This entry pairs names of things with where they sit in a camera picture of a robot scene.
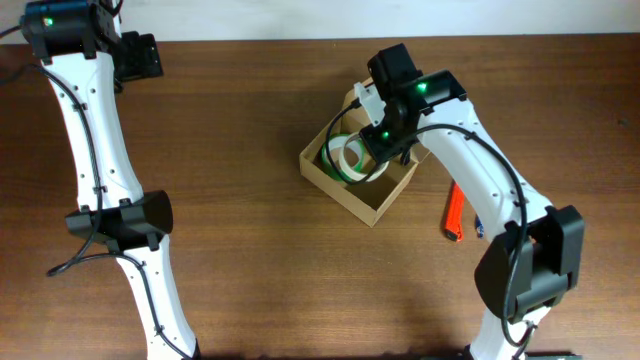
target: cardboard box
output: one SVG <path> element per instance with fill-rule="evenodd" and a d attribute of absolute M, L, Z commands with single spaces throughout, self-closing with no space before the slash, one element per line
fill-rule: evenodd
<path fill-rule="evenodd" d="M 354 91 L 351 90 L 345 97 L 343 108 L 347 107 L 354 99 Z M 363 108 L 351 110 L 341 121 L 338 121 L 332 133 L 351 134 L 369 123 L 369 118 Z M 323 171 L 320 150 L 324 145 L 328 128 L 327 124 L 300 153 L 300 172 L 302 176 L 351 211 L 365 224 L 373 227 L 407 186 L 416 167 L 429 155 L 429 151 L 420 145 L 414 146 L 408 165 L 401 165 L 399 157 L 397 157 L 390 161 L 389 167 L 378 179 L 370 183 L 348 186 L 344 182 L 332 179 Z M 362 172 L 368 173 L 373 166 L 373 159 L 365 154 Z"/>

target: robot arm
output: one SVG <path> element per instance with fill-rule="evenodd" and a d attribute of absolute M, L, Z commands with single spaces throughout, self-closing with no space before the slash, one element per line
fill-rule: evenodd
<path fill-rule="evenodd" d="M 171 271 L 169 198 L 162 191 L 143 193 L 127 156 L 114 96 L 114 78 L 121 82 L 162 75 L 159 56 L 152 35 L 121 34 L 119 15 L 114 18 L 105 6 L 97 0 L 35 2 L 27 4 L 21 20 L 23 35 L 44 69 L 73 91 L 82 107 L 76 108 L 70 95 L 51 81 L 78 180 L 79 210 L 67 216 L 67 225 L 71 233 L 86 239 L 99 221 L 95 242 L 141 265 L 142 271 L 131 261 L 117 259 L 140 313 L 148 359 L 184 358 L 179 352 L 198 358 L 196 337 L 182 311 Z M 78 111 L 85 113 L 92 135 L 101 208 Z"/>
<path fill-rule="evenodd" d="M 408 158 L 418 142 L 431 150 L 469 199 L 491 243 L 475 273 L 487 310 L 467 358 L 524 358 L 526 343 L 507 341 L 503 314 L 512 339 L 521 339 L 576 286 L 584 237 L 580 214 L 572 206 L 556 210 L 513 168 L 450 72 L 423 76 L 404 45 L 381 51 L 369 72 L 375 86 L 356 84 L 355 92 L 371 120 L 360 136 L 372 158 L 378 164 Z M 527 236 L 516 256 L 523 213 Z"/>

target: wood grain surface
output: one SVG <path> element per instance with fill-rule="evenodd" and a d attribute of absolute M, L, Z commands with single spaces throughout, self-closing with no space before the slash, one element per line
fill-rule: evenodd
<path fill-rule="evenodd" d="M 466 240 L 441 234 L 451 179 L 436 158 L 374 229 L 299 173 L 369 58 L 400 41 L 425 72 L 450 69 L 520 173 L 586 219 L 579 287 L 531 350 L 638 358 L 640 35 L 160 44 L 165 76 L 126 84 L 117 105 L 140 182 L 172 199 L 173 273 L 203 353 L 430 353 L 475 336 L 487 243 L 468 204 Z M 0 48 L 6 67 L 29 56 Z M 64 224 L 75 171 L 44 78 L 0 88 L 0 124 L 0 358 L 145 358 L 114 261 L 44 276 L 81 244 Z"/>

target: tape roll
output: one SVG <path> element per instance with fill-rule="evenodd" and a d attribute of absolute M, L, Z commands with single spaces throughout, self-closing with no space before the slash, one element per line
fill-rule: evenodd
<path fill-rule="evenodd" d="M 349 146 L 350 144 L 353 143 L 354 140 L 356 140 L 356 138 L 360 137 L 360 133 L 359 132 L 355 132 L 351 135 L 349 135 L 349 137 L 346 140 L 346 146 Z M 349 163 L 347 162 L 347 159 L 344 155 L 344 149 L 346 146 L 343 146 L 340 149 L 340 156 L 338 157 L 338 161 L 340 162 L 340 169 L 347 174 L 348 177 L 350 177 L 352 180 L 355 181 L 359 181 L 364 179 L 365 176 L 367 176 L 367 174 L 363 174 L 361 172 L 359 172 L 360 169 L 355 169 L 352 168 L 351 166 L 349 166 Z M 389 167 L 389 162 L 385 162 L 384 164 L 382 164 L 382 166 L 380 166 L 380 168 L 378 168 L 378 170 L 376 170 L 376 172 L 373 173 L 373 175 L 371 175 L 371 177 L 367 180 L 367 182 L 371 182 L 377 178 L 380 177 L 380 175 L 382 175 L 382 173 L 384 173 L 387 170 L 387 167 Z"/>
<path fill-rule="evenodd" d="M 344 135 L 344 134 L 336 134 L 331 136 L 331 138 L 329 138 L 329 153 L 331 153 L 331 151 L 336 149 L 340 149 L 340 152 L 344 153 L 345 144 L 347 143 L 348 138 L 349 138 L 349 135 Z M 358 157 L 358 163 L 353 167 L 353 169 L 356 169 L 356 170 L 362 169 L 362 165 L 364 163 L 364 145 L 362 144 L 362 141 L 352 141 L 347 145 L 347 147 L 351 149 L 351 151 L 353 151 Z M 324 165 L 324 172 L 327 175 L 329 175 L 332 179 L 341 181 L 342 179 L 340 179 L 340 176 L 333 169 L 333 167 L 331 166 L 331 163 L 329 162 L 329 159 L 327 158 L 327 151 L 325 150 L 324 145 L 322 146 L 322 150 L 320 152 L 322 154 L 322 164 Z M 347 175 L 344 171 L 341 170 L 340 172 L 345 177 L 351 179 L 349 175 Z"/>

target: orange handle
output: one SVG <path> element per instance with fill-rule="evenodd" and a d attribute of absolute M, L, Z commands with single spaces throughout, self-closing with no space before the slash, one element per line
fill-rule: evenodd
<path fill-rule="evenodd" d="M 462 241 L 464 234 L 462 233 L 462 207 L 464 206 L 464 193 L 458 186 L 453 183 L 451 189 L 451 200 L 449 201 L 449 209 L 447 210 L 447 221 L 444 225 L 444 233 L 453 241 Z"/>

